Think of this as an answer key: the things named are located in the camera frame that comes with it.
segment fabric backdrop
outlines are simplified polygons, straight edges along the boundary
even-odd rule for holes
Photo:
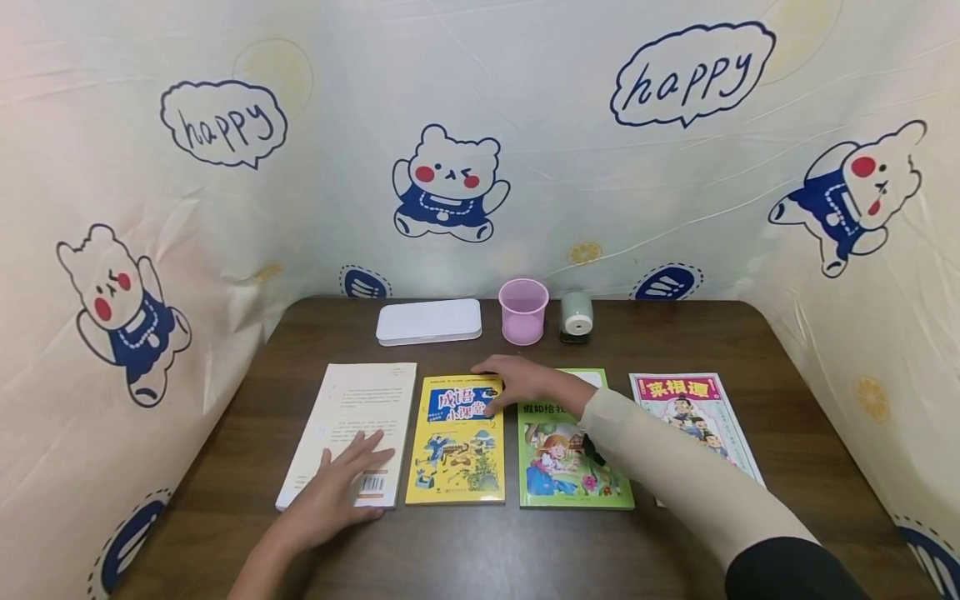
[[[7,2],[5,595],[109,594],[291,302],[533,276],[759,309],[957,598],[958,31],[948,0]]]

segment beige sleeve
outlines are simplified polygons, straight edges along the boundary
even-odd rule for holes
[[[597,390],[580,427],[604,458],[666,504],[725,571],[737,555],[763,540],[791,537],[819,543],[739,468],[613,390]]]

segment yellow book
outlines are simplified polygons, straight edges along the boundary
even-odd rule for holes
[[[495,375],[423,379],[407,504],[506,500],[503,413],[483,416],[502,391]]]

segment black sleeve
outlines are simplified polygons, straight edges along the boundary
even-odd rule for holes
[[[799,538],[771,538],[739,554],[727,569],[729,600],[867,600],[826,548]]]

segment green book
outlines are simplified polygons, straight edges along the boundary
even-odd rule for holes
[[[603,369],[561,369],[597,387],[607,386]],[[584,453],[577,421],[553,402],[517,406],[520,507],[634,508],[630,481],[607,463]]]

